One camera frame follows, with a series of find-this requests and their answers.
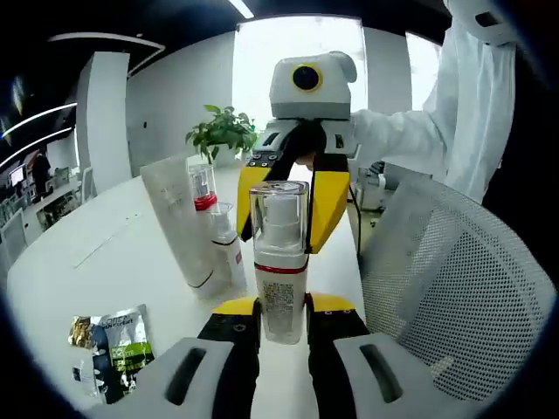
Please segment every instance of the spray bottle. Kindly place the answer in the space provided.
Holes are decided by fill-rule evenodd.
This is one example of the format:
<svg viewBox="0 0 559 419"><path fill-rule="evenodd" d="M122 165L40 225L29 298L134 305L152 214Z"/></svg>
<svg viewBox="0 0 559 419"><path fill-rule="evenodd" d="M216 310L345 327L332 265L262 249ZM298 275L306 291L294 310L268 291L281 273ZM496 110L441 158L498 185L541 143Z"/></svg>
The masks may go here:
<svg viewBox="0 0 559 419"><path fill-rule="evenodd" d="M308 184L263 182L251 189L254 267L268 340L301 336L307 289Z"/></svg>
<svg viewBox="0 0 559 419"><path fill-rule="evenodd" d="M224 292L231 285L231 271L227 270L222 255L217 252L217 246L212 243L213 227L211 213L218 208L213 167L209 164L192 165L189 166L189 175L197 223L201 231L199 241L210 243L208 253L214 268L212 281L201 286L198 293L206 297L212 297L220 292Z"/></svg>
<svg viewBox="0 0 559 419"><path fill-rule="evenodd" d="M237 290L246 289L245 268L241 255L240 240L231 224L230 203L217 203L210 209L211 241L217 253L221 271Z"/></svg>

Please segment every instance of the white pillar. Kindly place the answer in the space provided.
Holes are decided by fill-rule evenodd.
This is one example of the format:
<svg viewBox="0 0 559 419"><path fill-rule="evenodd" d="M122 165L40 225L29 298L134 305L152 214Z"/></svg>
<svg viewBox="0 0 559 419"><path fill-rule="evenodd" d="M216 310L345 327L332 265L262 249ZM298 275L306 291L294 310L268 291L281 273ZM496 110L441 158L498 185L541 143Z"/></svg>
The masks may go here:
<svg viewBox="0 0 559 419"><path fill-rule="evenodd" d="M79 168L93 168L98 193L132 177L126 131L128 59L120 52L96 52L79 76Z"/></svg>

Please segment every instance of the gray mesh chair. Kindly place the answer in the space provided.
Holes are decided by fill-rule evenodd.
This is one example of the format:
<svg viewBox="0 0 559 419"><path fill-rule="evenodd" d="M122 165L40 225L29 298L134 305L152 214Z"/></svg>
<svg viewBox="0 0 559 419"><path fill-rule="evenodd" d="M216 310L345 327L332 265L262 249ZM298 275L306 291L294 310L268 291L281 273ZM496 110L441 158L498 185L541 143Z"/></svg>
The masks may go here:
<svg viewBox="0 0 559 419"><path fill-rule="evenodd" d="M497 217L446 186L404 180L362 251L367 327L386 333L455 399L487 401L513 377L556 291Z"/></svg>

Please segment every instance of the white tube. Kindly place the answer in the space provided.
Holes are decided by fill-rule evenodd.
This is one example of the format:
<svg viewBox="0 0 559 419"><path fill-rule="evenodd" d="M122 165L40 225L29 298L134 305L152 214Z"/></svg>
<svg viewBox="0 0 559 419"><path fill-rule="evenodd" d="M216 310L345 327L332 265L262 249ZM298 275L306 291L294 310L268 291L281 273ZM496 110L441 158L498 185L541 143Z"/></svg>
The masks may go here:
<svg viewBox="0 0 559 419"><path fill-rule="evenodd" d="M199 297L206 298L226 285L214 274L216 252L201 231L187 174L188 163L183 157L170 157L141 168L149 200L184 280Z"/></svg>

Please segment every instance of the white round table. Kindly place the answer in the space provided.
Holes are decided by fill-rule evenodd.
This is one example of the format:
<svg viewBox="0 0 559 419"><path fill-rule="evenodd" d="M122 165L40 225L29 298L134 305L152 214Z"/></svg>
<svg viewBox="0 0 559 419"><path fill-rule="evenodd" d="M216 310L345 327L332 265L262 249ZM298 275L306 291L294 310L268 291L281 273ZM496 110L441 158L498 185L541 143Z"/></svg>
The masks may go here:
<svg viewBox="0 0 559 419"><path fill-rule="evenodd" d="M219 201L236 202L238 173L238 168L216 171ZM295 166L290 178L308 181L310 172ZM248 293L256 295L252 241L242 244L242 252ZM343 296L364 318L347 214L321 253L310 258L308 269L309 291ZM72 316L145 304L157 357L182 337L196 337L219 304L197 299L186 285L140 177L106 191L47 230L10 269L7 295L35 362L78 409L96 399L83 394L72 377L84 351L67 342ZM318 417L307 358L306 337L283 346L262 334L252 417Z"/></svg>

